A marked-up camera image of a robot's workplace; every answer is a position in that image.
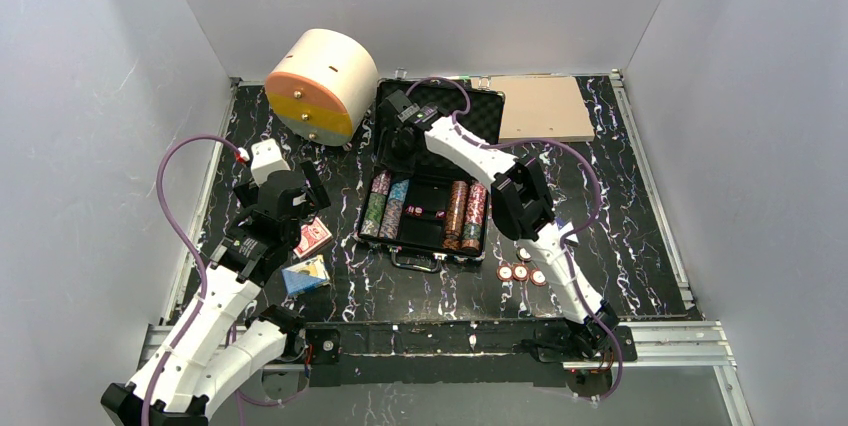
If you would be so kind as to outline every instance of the marble surface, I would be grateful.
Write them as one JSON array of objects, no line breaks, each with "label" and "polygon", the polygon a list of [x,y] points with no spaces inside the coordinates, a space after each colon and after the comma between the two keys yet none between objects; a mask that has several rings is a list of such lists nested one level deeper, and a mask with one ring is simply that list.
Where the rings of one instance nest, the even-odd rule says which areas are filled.
[{"label": "marble surface", "polygon": [[[616,106],[607,77],[580,77],[578,83],[595,125],[596,138],[572,143],[595,166],[604,207],[600,220],[580,235],[576,260],[589,281],[620,316],[673,316],[686,313],[668,254]],[[489,224],[482,263],[447,263],[440,274],[391,266],[388,254],[358,243],[354,237],[362,200],[374,164],[372,120],[366,119],[352,149],[330,148],[302,140],[270,111],[263,89],[241,87],[230,118],[227,138],[237,145],[278,139],[293,167],[313,162],[332,205],[320,217],[334,235],[321,253],[332,278],[329,286],[287,298],[281,275],[274,275],[258,298],[257,309],[286,304],[307,321],[443,321],[531,318],[558,315],[549,287],[530,282],[501,282],[501,264],[516,261],[514,243]],[[558,217],[581,223],[588,214],[591,192],[577,162],[550,146],[518,147],[515,154],[538,154],[545,164]],[[249,171],[224,154],[211,192],[199,246],[206,257],[223,237],[238,211],[229,188]],[[195,272],[186,297],[198,287]]]}]

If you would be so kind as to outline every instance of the playing card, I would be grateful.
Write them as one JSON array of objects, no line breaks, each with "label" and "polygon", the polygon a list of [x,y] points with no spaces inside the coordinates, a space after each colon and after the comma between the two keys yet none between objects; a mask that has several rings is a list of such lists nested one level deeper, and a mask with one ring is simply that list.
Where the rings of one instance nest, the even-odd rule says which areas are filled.
[{"label": "playing card", "polygon": [[294,248],[294,255],[298,259],[303,259],[314,253],[321,246],[324,246],[333,235],[330,230],[324,226],[320,219],[315,218],[312,224],[304,224],[300,228],[300,244]]}]

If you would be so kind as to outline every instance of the wooden board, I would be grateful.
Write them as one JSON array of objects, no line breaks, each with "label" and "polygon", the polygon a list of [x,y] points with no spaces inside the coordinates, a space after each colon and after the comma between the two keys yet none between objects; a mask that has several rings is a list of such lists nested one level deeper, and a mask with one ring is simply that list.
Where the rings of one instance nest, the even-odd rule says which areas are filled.
[{"label": "wooden board", "polygon": [[506,95],[501,143],[532,138],[595,139],[589,110],[573,77],[494,76],[489,88]]}]

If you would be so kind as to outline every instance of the red poker chip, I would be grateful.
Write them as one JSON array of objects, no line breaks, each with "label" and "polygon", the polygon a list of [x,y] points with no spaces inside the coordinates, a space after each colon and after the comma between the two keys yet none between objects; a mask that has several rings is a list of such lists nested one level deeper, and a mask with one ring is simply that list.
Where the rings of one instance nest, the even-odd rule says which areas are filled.
[{"label": "red poker chip", "polygon": [[530,271],[527,270],[527,266],[516,264],[512,267],[512,277],[516,281],[527,281],[527,278],[530,277]]},{"label": "red poker chip", "polygon": [[536,286],[544,286],[548,284],[545,280],[545,273],[543,273],[540,269],[534,269],[530,272],[530,282]]},{"label": "red poker chip", "polygon": [[501,281],[509,281],[512,279],[512,268],[509,266],[501,266],[498,268],[498,279]]}]

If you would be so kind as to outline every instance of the white wall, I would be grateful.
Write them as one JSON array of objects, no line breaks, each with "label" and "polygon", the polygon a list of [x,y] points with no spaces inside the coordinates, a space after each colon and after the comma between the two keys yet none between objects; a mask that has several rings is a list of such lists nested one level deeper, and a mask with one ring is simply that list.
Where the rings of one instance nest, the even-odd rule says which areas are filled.
[{"label": "white wall", "polygon": [[[185,0],[0,0],[0,78],[2,423],[111,424],[180,256],[159,158],[217,132],[228,79]],[[210,152],[169,170],[184,222]]]},{"label": "white wall", "polygon": [[230,76],[262,80],[307,29],[360,41],[383,75],[603,72],[659,0],[188,0]]},{"label": "white wall", "polygon": [[844,424],[848,0],[662,0],[627,70],[758,424]]}]

